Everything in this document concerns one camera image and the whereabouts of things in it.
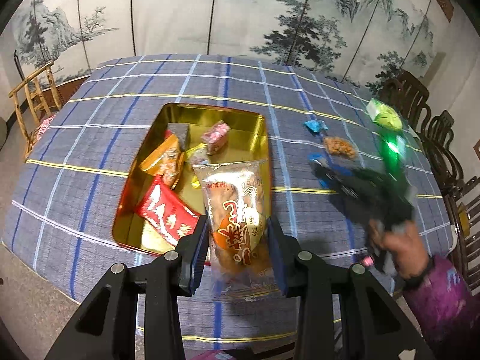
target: pink candy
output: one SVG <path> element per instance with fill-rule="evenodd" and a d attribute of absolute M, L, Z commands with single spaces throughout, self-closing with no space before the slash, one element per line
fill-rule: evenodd
<path fill-rule="evenodd" d="M 213 127 L 202 135 L 202 141 L 207 145 L 209 155 L 219 151 L 228 140 L 229 125 L 220 120 Z"/>

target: human hand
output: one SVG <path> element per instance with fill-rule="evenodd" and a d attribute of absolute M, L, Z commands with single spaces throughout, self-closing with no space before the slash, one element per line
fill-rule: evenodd
<path fill-rule="evenodd" d="M 417 226 L 414 222 L 405 222 L 405 233 L 385 231 L 380 234 L 377 221 L 371 219 L 370 239 L 380 249 L 392 252 L 397 271 L 407 280 L 420 276 L 427 267 L 430 257 L 423 246 Z"/>

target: blue candy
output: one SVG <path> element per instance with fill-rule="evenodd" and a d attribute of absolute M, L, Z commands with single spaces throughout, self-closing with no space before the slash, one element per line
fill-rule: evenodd
<path fill-rule="evenodd" d="M 318 134 L 320 130 L 327 131 L 328 127 L 323 120 L 309 120 L 303 123 L 311 132 Z"/>

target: purple jacket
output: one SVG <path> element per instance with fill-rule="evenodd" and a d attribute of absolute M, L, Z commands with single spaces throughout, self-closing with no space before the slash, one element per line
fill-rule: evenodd
<path fill-rule="evenodd" d="M 480 358 L 480 298 L 450 261 L 435 256 L 423 283 L 404 297 L 436 359 Z"/>

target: table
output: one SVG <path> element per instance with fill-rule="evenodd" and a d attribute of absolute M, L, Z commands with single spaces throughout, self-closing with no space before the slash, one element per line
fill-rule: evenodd
<path fill-rule="evenodd" d="M 123 249 L 111 237 L 130 165 L 163 104 L 215 104 L 265 115 L 273 212 L 284 232 L 328 262 L 349 266 L 365 250 L 365 232 L 335 209 L 312 175 L 307 157 L 324 148 L 321 137 L 302 124 L 325 121 L 330 136 L 356 146 L 357 165 L 382 170 L 379 137 L 365 112 L 369 98 L 365 88 L 306 69 L 219 55 L 147 55 L 105 62 L 32 151 L 13 196 L 3 242 L 78 302 L 112 264 L 149 263 L 152 256 Z M 406 138 L 407 177 L 418 189 L 418 227 L 429 253 L 445 255 L 452 245 L 448 215 L 427 159 L 410 133 Z M 377 277 L 391 290 L 391 279 Z M 209 291 L 206 268 L 196 295 L 178 301 L 186 347 L 249 345 L 262 350 L 294 340 L 296 299 L 275 293 L 220 303 L 210 299 Z M 143 301 L 138 334 L 143 330 Z M 334 304 L 338 321 L 337 299 Z"/>

